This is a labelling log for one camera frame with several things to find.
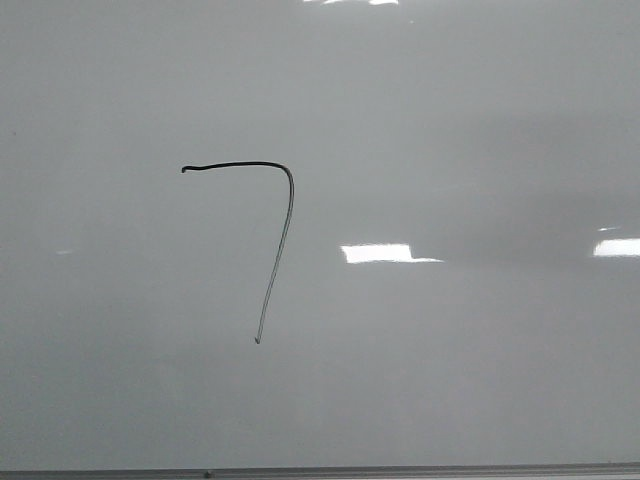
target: black marker line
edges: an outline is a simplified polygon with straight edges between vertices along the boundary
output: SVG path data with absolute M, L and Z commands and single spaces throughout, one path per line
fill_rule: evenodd
M 295 188 L 293 183 L 293 175 L 291 174 L 291 170 L 289 170 L 284 165 L 275 162 L 227 162 L 227 163 L 216 163 L 214 165 L 205 165 L 205 166 L 192 166 L 187 165 L 182 167 L 182 173 L 185 173 L 188 170 L 194 171 L 202 171 L 202 170 L 211 170 L 214 168 L 227 168 L 227 167 L 273 167 L 279 170 L 282 170 L 286 173 L 287 178 L 289 179 L 289 206 L 287 207 L 287 216 L 284 221 L 284 227 L 282 228 L 282 235 L 280 236 L 280 243 L 278 244 L 278 253 L 276 253 L 276 261 L 273 264 L 273 270 L 271 271 L 271 278 L 269 279 L 269 285 L 267 286 L 267 293 L 264 296 L 264 301 L 262 302 L 262 313 L 260 314 L 260 325 L 258 327 L 258 335 L 255 337 L 255 341 L 257 344 L 260 344 L 260 340 L 262 339 L 262 329 L 264 328 L 264 317 L 267 313 L 267 306 L 269 305 L 269 298 L 271 298 L 271 290 L 273 289 L 273 282 L 276 280 L 276 274 L 278 273 L 278 267 L 280 266 L 280 258 L 282 257 L 282 251 L 284 250 L 284 242 L 287 238 L 287 232 L 289 231 L 289 224 L 291 223 L 291 215 L 293 213 L 293 199 L 295 197 Z

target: white surface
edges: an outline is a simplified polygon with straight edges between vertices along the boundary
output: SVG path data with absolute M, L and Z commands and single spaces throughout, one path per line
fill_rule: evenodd
M 3 1 L 0 468 L 638 460 L 639 23 Z

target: whiteboard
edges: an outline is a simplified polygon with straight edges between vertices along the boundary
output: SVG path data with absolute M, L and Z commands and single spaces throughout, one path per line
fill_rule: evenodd
M 638 460 L 640 3 L 399 3 L 0 4 L 0 469 Z

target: metal ledge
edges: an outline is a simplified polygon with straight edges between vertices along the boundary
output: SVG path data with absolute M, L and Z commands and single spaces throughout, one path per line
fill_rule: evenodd
M 505 465 L 442 467 L 319 467 L 319 468 L 225 468 L 182 470 L 56 470 L 3 471 L 7 480 L 44 479 L 184 479 L 217 478 L 247 480 L 279 479 L 395 479 L 395 478 L 504 478 L 523 477 L 574 480 L 597 476 L 600 480 L 640 480 L 640 463 L 594 463 L 573 465 Z

